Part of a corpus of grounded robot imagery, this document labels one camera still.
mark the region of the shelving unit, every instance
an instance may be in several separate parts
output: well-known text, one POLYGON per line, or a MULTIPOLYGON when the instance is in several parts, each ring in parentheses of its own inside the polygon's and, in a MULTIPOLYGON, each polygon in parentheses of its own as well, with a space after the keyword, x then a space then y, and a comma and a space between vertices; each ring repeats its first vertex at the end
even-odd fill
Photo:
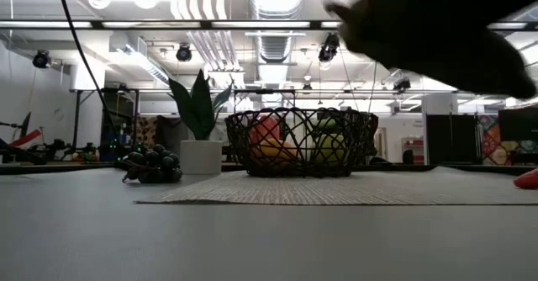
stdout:
POLYGON ((424 164, 424 139, 422 137, 402 138, 402 153, 407 150, 413 151, 414 164, 424 164))

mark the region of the fruit basket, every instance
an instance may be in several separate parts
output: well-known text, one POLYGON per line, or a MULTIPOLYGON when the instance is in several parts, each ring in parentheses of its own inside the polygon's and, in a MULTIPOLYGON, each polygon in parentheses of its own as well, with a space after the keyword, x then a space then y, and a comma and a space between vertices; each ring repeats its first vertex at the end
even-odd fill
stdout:
POLYGON ((375 154, 378 118, 355 110, 278 108, 225 119, 239 163, 257 177, 347 177, 375 154))

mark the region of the colorful artwork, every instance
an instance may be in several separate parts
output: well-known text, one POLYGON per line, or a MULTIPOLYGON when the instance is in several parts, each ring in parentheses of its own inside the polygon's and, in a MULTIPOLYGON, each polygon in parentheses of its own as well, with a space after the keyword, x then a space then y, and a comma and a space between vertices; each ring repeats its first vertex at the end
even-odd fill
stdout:
POLYGON ((483 165, 512 165, 509 159, 509 153, 511 151, 538 153, 538 144, 536 141, 501 141, 497 116, 480 116, 480 125, 483 127, 483 165))

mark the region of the spotlight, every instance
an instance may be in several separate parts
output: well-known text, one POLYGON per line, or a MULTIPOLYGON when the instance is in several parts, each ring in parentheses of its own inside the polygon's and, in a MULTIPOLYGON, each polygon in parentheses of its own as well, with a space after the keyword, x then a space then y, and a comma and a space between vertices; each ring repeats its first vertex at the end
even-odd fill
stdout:
POLYGON ((410 88, 411 88, 411 82, 409 81, 408 78, 404 78, 394 83, 393 91, 398 91, 398 93, 403 93, 410 88))
POLYGON ((340 40, 336 33, 329 33, 325 42, 321 45, 321 50, 319 50, 319 62, 329 62, 333 60, 338 52, 337 49, 340 47, 340 40))
POLYGON ((52 59, 50 59, 49 51, 47 50, 38 50, 37 54, 32 60, 32 64, 42 70, 46 70, 52 64, 52 59))
POLYGON ((190 61, 193 58, 193 53, 190 50, 189 44, 180 44, 179 50, 177 50, 176 58, 181 62, 190 61))

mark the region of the plant leaf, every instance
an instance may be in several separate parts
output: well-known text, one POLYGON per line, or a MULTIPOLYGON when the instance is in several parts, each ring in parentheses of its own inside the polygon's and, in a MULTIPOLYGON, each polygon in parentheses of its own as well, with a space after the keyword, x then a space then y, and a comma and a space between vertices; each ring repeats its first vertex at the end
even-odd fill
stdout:
POLYGON ((193 107, 193 100, 187 89, 179 82, 170 80, 171 97, 176 101, 177 111, 185 125, 193 132, 196 140, 203 137, 203 127, 198 121, 193 107))
POLYGON ((217 111, 217 109, 221 108, 226 101, 228 101, 229 96, 232 93, 232 86, 231 84, 226 88, 224 91, 220 92, 217 97, 213 100, 213 111, 217 111))
POLYGON ((211 132, 214 127, 213 105, 209 86, 203 78, 202 70, 198 73, 193 85, 193 112, 198 118, 203 133, 211 132))

